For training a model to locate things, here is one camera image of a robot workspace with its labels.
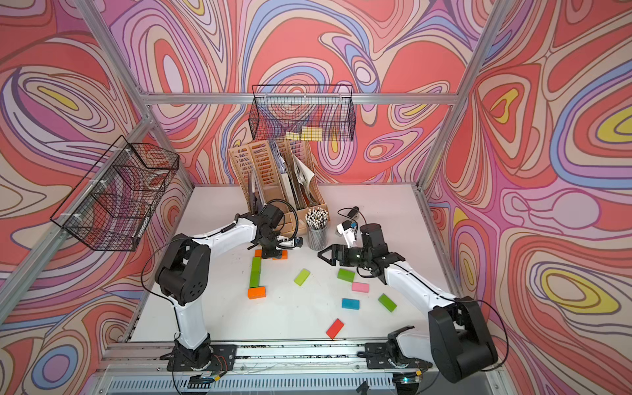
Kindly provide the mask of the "beige plastic file organizer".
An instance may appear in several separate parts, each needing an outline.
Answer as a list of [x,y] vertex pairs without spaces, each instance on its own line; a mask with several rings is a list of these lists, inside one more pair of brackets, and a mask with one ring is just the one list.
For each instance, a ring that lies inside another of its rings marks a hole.
[[230,148],[228,155],[249,210],[254,209],[253,197],[261,203],[285,201],[275,204],[285,214],[278,227],[285,237],[294,232],[305,235],[309,210],[328,208],[319,191],[309,143],[262,140]]

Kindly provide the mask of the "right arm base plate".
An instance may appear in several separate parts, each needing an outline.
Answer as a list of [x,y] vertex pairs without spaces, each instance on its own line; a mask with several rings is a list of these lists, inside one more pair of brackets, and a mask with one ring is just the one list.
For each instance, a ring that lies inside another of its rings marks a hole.
[[367,342],[365,349],[358,352],[357,356],[365,359],[367,368],[370,370],[414,369],[426,371],[433,367],[431,362],[406,357],[392,342]]

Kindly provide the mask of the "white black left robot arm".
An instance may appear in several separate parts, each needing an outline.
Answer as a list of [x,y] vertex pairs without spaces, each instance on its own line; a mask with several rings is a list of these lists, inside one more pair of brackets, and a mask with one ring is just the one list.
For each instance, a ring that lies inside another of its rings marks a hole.
[[181,347],[195,351],[210,338],[199,298],[207,288],[211,261],[247,243],[259,246],[263,259],[281,258],[285,245],[277,227],[283,217],[281,209],[268,204],[255,214],[236,215],[220,229],[203,235],[179,234],[171,240],[156,270],[155,283],[174,304]]

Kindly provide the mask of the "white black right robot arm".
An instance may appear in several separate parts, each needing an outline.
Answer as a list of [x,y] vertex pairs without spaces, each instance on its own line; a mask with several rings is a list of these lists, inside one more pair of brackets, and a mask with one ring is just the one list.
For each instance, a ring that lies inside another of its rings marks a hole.
[[497,362],[480,302],[458,298],[415,272],[401,254],[389,250],[379,224],[362,226],[360,235],[360,247],[329,245],[319,251],[319,258],[333,267],[369,271],[425,314],[428,324],[426,330],[408,325],[390,332],[386,342],[366,344],[358,355],[367,360],[368,368],[434,366],[450,383],[457,383]]

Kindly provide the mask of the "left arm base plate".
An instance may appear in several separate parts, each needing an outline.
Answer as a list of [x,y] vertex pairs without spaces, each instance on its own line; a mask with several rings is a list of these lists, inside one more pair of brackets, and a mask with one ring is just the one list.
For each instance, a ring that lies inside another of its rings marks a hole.
[[166,355],[169,372],[227,372],[232,371],[236,361],[237,345],[202,344],[196,350],[189,350],[176,342],[171,354]]

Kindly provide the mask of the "grey stapler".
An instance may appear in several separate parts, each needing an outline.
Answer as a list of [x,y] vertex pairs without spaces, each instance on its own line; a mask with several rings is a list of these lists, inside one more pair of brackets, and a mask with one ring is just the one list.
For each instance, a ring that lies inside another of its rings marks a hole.
[[359,207],[354,206],[348,209],[347,217],[349,217],[352,220],[355,220],[358,217],[359,213],[360,213]]

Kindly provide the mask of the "red block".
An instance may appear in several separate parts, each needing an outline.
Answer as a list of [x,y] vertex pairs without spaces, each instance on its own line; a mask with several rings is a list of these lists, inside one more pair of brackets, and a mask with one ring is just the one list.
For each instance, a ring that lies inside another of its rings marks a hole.
[[342,322],[340,319],[336,319],[327,330],[326,335],[329,339],[334,340],[343,328],[344,322]]

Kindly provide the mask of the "light green block centre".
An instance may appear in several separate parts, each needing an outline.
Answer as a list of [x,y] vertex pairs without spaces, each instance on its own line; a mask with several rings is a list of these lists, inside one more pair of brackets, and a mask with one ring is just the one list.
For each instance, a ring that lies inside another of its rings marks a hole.
[[299,272],[299,274],[296,276],[296,278],[294,279],[294,283],[296,283],[297,286],[303,286],[303,284],[309,278],[309,276],[310,276],[310,271],[307,269],[302,269]]

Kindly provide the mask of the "teal block lower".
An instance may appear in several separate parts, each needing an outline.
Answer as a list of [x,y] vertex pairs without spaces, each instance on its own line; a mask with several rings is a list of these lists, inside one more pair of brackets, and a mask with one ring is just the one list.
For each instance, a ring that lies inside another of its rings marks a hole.
[[342,309],[359,310],[360,301],[355,299],[343,298],[341,303]]

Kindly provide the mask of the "yellow sticky notes pad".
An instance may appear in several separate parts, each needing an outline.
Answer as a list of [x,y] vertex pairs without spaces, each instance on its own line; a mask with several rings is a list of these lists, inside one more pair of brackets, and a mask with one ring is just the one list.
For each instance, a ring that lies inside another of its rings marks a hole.
[[286,132],[285,139],[290,141],[322,142],[324,140],[324,130],[319,127],[305,126],[300,131]]

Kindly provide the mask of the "pink block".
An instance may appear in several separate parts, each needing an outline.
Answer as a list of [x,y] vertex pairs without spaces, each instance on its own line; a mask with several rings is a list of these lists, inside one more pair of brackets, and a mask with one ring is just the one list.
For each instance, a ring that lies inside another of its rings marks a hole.
[[370,292],[370,285],[363,282],[353,282],[352,291],[357,293],[368,294]]

